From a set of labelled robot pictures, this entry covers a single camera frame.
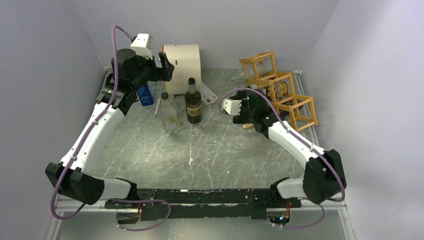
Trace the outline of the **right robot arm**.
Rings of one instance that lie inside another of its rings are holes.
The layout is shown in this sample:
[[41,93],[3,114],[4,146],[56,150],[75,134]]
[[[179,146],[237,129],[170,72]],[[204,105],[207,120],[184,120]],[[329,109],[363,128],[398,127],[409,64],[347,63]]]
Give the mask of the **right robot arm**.
[[257,89],[241,89],[223,100],[223,111],[235,124],[252,124],[266,138],[288,151],[304,170],[299,178],[285,178],[273,184],[270,202],[282,207],[289,198],[307,199],[314,204],[342,202],[346,178],[340,154],[312,143],[282,119],[269,100]]

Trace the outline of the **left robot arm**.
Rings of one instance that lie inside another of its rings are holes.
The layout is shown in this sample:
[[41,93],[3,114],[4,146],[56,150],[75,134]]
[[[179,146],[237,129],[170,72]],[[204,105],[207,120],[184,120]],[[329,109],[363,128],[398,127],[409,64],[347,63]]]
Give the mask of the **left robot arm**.
[[116,52],[116,57],[111,60],[112,73],[96,98],[83,132],[58,163],[50,162],[45,169],[58,194],[86,205],[108,199],[118,199],[126,208],[138,203],[135,183],[119,178],[94,177],[91,171],[113,130],[137,99],[137,91],[149,81],[169,82],[172,79],[174,65],[165,52],[159,52],[158,56],[161,67],[156,65],[153,57],[141,56],[132,49]]

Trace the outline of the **blue rectangular box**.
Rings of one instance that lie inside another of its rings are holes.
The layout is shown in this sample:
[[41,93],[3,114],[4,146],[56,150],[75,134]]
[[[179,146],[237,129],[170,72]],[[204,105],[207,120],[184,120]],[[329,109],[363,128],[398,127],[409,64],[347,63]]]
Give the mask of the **blue rectangular box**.
[[136,93],[142,106],[151,106],[154,104],[154,99],[148,84],[141,86]]

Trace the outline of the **large clear glass bottle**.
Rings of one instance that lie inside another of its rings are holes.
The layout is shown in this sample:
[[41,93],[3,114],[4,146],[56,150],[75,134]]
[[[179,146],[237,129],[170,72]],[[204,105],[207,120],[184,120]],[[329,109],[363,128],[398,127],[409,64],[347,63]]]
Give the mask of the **large clear glass bottle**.
[[170,96],[166,91],[162,92],[160,97],[161,101],[158,115],[160,117],[163,128],[169,134],[176,133],[181,129],[182,126],[179,110],[170,101]]

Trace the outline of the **dark green labelled wine bottle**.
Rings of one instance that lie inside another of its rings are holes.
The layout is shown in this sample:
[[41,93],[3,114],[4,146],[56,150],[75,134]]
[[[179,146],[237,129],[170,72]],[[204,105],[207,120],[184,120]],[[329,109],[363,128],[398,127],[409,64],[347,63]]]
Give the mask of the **dark green labelled wine bottle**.
[[184,95],[187,120],[191,124],[198,124],[202,120],[202,96],[196,89],[194,77],[188,79],[188,91]]

